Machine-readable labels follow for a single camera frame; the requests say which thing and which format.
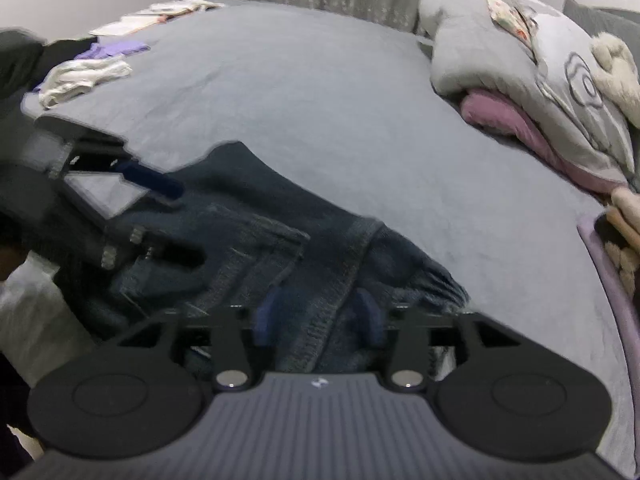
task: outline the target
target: plush toy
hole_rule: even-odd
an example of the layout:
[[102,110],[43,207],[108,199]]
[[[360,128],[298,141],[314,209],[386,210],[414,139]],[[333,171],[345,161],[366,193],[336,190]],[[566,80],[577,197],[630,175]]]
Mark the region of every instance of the plush toy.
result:
[[592,74],[598,89],[640,128],[640,84],[634,57],[620,38],[601,32],[591,40],[591,52],[602,67]]

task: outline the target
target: flower drawing on pillow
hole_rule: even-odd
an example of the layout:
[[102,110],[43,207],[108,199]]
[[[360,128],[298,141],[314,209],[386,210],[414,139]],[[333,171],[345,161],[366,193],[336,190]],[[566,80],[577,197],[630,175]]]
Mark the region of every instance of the flower drawing on pillow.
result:
[[564,64],[564,73],[571,96],[580,106],[602,108],[602,96],[593,82],[589,67],[579,54],[569,54],[569,59]]

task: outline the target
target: white logo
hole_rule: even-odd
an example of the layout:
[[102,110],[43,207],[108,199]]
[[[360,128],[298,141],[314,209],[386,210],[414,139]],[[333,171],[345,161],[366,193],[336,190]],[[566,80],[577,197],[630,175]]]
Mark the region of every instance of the white logo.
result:
[[329,381],[327,381],[324,377],[318,377],[315,381],[311,381],[312,386],[315,386],[320,390],[329,385]]

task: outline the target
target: mattress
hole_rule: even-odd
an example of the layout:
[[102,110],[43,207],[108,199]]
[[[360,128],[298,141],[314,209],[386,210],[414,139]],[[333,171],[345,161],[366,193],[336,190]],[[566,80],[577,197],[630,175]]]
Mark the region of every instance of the mattress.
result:
[[[632,476],[625,354],[576,230],[598,202],[466,124],[434,93],[416,36],[317,10],[226,2],[136,33],[151,51],[129,58],[129,78],[52,112],[125,137],[163,171],[241,140],[300,186],[381,219],[446,266],[473,309],[603,381],[614,409],[598,452]],[[22,107],[43,112],[35,95]],[[74,184],[107,214],[141,193],[113,176]]]

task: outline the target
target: stuffed animal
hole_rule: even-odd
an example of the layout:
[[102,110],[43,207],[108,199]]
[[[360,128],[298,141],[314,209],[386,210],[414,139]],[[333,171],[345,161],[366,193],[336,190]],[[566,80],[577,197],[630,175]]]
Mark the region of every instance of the stuffed animal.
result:
[[633,126],[640,128],[638,68],[629,47],[620,38],[601,32],[592,38],[591,52],[602,67],[592,73],[598,90],[618,105]]

